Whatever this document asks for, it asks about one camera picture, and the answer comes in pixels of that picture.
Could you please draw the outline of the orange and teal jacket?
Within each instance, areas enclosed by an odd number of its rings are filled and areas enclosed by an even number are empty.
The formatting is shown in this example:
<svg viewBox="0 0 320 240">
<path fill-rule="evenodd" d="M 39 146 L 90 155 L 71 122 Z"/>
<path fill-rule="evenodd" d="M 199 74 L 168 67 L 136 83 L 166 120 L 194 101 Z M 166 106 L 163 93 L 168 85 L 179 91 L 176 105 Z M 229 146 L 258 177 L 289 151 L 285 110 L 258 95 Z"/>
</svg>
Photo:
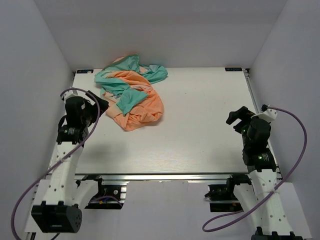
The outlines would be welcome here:
<svg viewBox="0 0 320 240">
<path fill-rule="evenodd" d="M 164 104 L 153 84 L 168 77 L 162 65 L 144 65 L 140 55 L 116 59 L 94 76 L 100 95 L 108 103 L 105 114 L 124 131 L 134 131 L 155 123 L 164 114 Z"/>
</svg>

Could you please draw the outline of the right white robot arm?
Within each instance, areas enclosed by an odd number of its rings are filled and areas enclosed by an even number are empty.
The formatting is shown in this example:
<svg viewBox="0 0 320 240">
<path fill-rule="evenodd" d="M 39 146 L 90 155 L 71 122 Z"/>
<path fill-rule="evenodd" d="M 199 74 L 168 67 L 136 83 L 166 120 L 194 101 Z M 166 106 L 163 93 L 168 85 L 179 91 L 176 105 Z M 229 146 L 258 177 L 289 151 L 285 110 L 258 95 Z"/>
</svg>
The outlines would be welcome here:
<svg viewBox="0 0 320 240">
<path fill-rule="evenodd" d="M 277 165 L 268 147 L 271 121 L 277 112 L 266 109 L 255 114 L 243 106 L 231 111 L 226 123 L 242 137 L 242 160 L 247 174 L 232 174 L 226 181 L 226 195 L 238 200 L 252 229 L 253 240 L 301 240 L 294 233 L 278 191 Z"/>
</svg>

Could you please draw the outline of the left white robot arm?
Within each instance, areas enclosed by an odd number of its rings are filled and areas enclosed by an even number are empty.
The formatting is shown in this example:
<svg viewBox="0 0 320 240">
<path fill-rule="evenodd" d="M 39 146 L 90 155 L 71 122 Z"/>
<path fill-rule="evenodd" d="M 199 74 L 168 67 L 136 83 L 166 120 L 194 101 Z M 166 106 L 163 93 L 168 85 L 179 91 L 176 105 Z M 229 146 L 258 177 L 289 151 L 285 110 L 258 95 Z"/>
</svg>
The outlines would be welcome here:
<svg viewBox="0 0 320 240">
<path fill-rule="evenodd" d="M 76 183 L 75 175 L 85 142 L 98 125 L 109 103 L 92 91 L 78 95 L 79 88 L 61 94 L 65 114 L 57 128 L 53 165 L 48 169 L 49 185 L 40 204 L 31 209 L 31 216 L 43 233 L 72 233 L 80 230 L 82 211 L 94 198 L 105 196 L 106 187 L 95 180 Z"/>
</svg>

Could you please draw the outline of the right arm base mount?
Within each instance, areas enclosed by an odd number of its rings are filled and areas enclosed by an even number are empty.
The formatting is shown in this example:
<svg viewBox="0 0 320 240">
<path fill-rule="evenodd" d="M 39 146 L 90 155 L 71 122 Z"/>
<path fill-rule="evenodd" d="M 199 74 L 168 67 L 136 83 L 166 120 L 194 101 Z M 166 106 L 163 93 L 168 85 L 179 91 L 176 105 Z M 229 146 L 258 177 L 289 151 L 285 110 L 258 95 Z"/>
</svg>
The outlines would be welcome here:
<svg viewBox="0 0 320 240">
<path fill-rule="evenodd" d="M 209 191 L 204 195 L 204 199 L 209 201 L 210 211 L 212 213 L 242 211 L 243 208 L 234 195 L 235 186 L 240 184 L 251 185 L 252 182 L 246 174 L 232 174 L 225 184 L 209 185 Z"/>
</svg>

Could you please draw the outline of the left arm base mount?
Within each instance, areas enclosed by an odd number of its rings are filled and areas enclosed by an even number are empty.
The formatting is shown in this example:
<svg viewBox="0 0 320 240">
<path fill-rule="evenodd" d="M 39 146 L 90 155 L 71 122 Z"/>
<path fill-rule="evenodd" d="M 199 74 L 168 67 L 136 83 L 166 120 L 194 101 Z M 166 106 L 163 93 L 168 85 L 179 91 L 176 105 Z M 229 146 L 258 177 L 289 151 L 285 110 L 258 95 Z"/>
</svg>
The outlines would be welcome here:
<svg viewBox="0 0 320 240">
<path fill-rule="evenodd" d="M 126 192 L 126 183 L 106 180 L 101 175 L 86 175 L 75 180 L 72 203 L 81 210 L 120 210 Z"/>
</svg>

